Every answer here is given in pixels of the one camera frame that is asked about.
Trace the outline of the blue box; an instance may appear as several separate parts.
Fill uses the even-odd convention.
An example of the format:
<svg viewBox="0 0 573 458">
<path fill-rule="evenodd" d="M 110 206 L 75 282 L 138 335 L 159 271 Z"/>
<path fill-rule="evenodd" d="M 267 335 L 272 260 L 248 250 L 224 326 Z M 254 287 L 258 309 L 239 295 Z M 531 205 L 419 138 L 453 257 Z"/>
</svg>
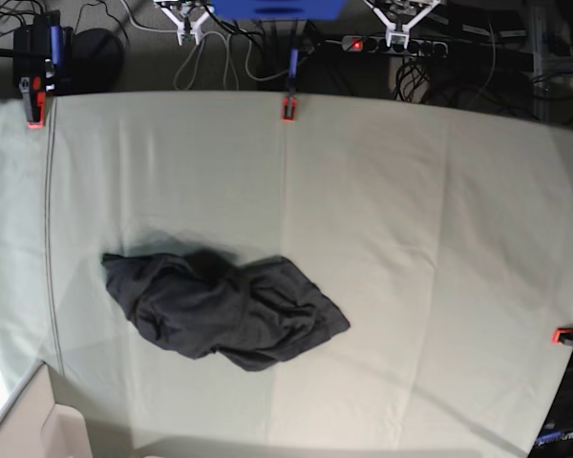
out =
<svg viewBox="0 0 573 458">
<path fill-rule="evenodd" d="M 216 13 L 227 19 L 333 20 L 345 0 L 215 0 Z"/>
</svg>

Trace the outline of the black round base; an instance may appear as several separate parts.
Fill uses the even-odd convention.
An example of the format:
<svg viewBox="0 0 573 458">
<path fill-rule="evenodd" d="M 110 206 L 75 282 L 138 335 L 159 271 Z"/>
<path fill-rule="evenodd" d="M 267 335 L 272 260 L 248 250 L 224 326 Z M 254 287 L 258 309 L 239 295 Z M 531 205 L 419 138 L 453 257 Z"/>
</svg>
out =
<svg viewBox="0 0 573 458">
<path fill-rule="evenodd" d="M 57 95 L 108 93 L 123 68 L 125 49 L 115 33 L 106 29 L 63 31 L 63 52 L 56 65 Z"/>
</svg>

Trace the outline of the black power strip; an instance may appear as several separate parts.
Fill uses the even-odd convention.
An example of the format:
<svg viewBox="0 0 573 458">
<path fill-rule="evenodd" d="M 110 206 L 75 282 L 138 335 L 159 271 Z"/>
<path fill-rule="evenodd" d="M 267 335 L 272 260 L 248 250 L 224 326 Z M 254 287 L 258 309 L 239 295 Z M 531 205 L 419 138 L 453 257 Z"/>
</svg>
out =
<svg viewBox="0 0 573 458">
<path fill-rule="evenodd" d="M 394 42 L 389 45 L 385 37 L 344 35 L 341 46 L 344 52 L 378 53 L 398 57 L 446 58 L 449 55 L 447 43 L 415 38 L 411 38 L 407 45 Z"/>
</svg>

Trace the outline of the beige table frame corner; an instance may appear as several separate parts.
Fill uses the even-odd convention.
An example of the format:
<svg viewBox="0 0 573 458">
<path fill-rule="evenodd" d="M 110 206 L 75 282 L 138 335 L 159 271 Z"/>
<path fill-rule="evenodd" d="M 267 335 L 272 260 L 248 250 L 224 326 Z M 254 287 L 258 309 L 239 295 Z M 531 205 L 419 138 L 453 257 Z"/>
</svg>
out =
<svg viewBox="0 0 573 458">
<path fill-rule="evenodd" d="M 92 456 L 83 415 L 55 400 L 50 369 L 36 362 L 0 411 L 0 458 Z"/>
</svg>

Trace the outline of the light green table cloth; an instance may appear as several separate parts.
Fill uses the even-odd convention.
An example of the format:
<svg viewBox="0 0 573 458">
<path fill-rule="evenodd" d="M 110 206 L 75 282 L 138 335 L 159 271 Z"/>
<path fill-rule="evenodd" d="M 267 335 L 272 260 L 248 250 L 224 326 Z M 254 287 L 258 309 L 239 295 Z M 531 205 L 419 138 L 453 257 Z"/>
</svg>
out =
<svg viewBox="0 0 573 458">
<path fill-rule="evenodd" d="M 271 93 L 0 101 L 0 369 L 96 457 L 524 457 L 570 357 L 573 130 Z M 147 343 L 105 253 L 282 255 L 350 329 L 250 373 Z"/>
</svg>

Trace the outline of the dark grey t-shirt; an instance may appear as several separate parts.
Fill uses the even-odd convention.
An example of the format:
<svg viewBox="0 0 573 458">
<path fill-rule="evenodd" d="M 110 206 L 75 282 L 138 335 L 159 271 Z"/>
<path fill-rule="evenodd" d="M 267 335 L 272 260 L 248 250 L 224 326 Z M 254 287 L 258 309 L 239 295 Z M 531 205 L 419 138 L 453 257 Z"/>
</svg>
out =
<svg viewBox="0 0 573 458">
<path fill-rule="evenodd" d="M 245 371 L 287 362 L 350 322 L 291 260 L 243 266 L 220 254 L 104 254 L 106 290 L 139 335 L 197 360 L 219 353 Z"/>
</svg>

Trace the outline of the red black clamp middle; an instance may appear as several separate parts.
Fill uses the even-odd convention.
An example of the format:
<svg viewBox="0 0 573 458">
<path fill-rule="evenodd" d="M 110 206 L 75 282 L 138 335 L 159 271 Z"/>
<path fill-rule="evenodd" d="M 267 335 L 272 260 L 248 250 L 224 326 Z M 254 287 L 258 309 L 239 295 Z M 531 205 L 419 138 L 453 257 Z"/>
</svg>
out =
<svg viewBox="0 0 573 458">
<path fill-rule="evenodd" d="M 294 122 L 297 108 L 297 97 L 287 95 L 283 98 L 281 119 L 284 122 Z"/>
</svg>

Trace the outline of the red black clamp left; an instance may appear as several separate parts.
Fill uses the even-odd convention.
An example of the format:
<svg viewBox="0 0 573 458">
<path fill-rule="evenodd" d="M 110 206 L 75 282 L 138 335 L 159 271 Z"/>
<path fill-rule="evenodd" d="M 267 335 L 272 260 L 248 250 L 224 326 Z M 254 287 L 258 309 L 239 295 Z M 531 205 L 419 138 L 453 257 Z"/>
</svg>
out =
<svg viewBox="0 0 573 458">
<path fill-rule="evenodd" d="M 45 126 L 46 92 L 39 76 L 25 76 L 19 81 L 27 125 L 30 129 Z"/>
</svg>

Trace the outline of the black equipment boxes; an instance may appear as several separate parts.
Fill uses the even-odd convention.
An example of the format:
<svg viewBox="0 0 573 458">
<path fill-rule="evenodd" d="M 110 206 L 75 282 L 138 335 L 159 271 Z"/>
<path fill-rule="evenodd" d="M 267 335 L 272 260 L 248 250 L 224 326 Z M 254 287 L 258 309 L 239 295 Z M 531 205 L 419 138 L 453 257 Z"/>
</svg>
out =
<svg viewBox="0 0 573 458">
<path fill-rule="evenodd" d="M 448 39 L 448 56 L 455 63 L 494 64 L 523 73 L 534 70 L 534 56 L 525 49 L 528 30 L 516 10 L 448 3 L 436 7 L 423 23 Z"/>
</svg>

